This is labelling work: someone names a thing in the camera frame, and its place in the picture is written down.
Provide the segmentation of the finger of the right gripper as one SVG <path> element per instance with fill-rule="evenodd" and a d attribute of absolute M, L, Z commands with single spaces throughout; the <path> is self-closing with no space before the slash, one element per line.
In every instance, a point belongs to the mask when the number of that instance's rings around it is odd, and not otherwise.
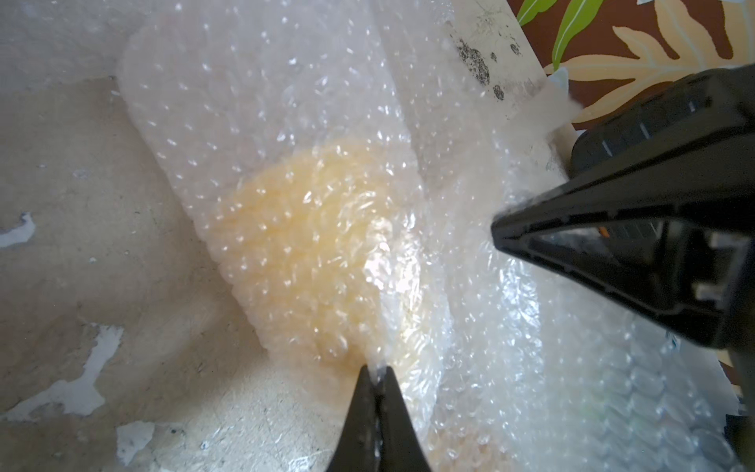
<path fill-rule="evenodd" d="M 754 145 L 600 167 L 492 224 L 495 247 L 698 345 L 754 344 Z"/>

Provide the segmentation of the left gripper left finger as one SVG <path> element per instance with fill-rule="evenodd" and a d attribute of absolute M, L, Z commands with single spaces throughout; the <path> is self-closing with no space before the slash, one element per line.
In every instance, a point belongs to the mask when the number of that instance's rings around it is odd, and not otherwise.
<path fill-rule="evenodd" d="M 327 472 L 378 470 L 378 398 L 367 366 L 359 372 Z"/>

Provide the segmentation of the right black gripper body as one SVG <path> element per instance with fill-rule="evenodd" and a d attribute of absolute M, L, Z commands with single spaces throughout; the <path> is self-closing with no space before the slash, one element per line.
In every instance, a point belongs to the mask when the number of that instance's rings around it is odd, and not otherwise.
<path fill-rule="evenodd" d="M 754 66 L 687 76 L 584 132 L 571 153 L 569 175 L 647 142 L 677 149 L 754 128 Z"/>

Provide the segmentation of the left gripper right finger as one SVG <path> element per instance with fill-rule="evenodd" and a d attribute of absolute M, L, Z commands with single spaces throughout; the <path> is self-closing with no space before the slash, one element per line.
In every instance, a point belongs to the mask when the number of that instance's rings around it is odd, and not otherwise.
<path fill-rule="evenodd" d="M 421 448 L 408 409 L 391 367 L 376 386 L 377 470 L 382 472 L 431 472 L 429 462 Z"/>

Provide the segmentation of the bubble yellow glass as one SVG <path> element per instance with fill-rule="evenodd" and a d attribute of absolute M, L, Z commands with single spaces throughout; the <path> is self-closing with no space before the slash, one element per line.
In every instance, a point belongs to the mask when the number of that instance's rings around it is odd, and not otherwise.
<path fill-rule="evenodd" d="M 739 471 L 716 356 L 505 255 L 562 182 L 550 81 L 503 105 L 444 1 L 172 1 L 118 74 L 271 360 L 334 420 L 395 371 L 436 471 Z"/>

